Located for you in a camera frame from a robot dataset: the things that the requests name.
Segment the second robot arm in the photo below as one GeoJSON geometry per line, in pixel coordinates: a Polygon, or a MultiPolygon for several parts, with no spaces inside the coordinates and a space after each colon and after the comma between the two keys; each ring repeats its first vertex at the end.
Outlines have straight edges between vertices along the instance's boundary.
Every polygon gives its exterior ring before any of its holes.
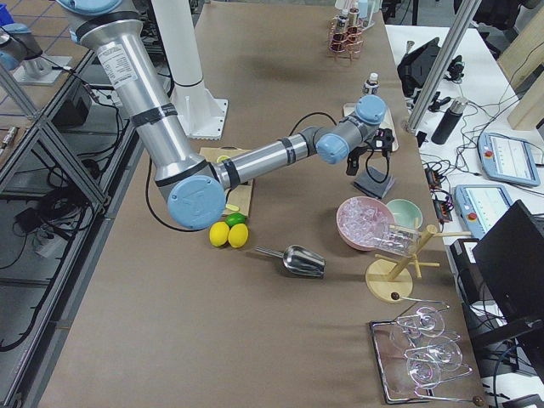
{"type": "Polygon", "coordinates": [[[52,85],[71,63],[70,56],[47,55],[24,24],[1,26],[1,65],[25,85],[52,85]]]}

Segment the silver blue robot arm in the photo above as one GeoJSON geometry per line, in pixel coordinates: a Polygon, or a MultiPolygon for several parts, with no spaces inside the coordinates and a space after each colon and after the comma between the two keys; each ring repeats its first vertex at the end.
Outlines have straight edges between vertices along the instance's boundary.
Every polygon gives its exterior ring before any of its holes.
{"type": "Polygon", "coordinates": [[[219,221],[225,190],[317,154],[327,163],[345,160],[370,140],[386,113],[385,102],[366,95],[332,129],[301,133],[220,163],[195,153],[178,112],[143,45],[142,23],[130,1],[62,1],[75,43],[94,51],[156,167],[156,185],[171,218],[188,230],[219,221]]]}

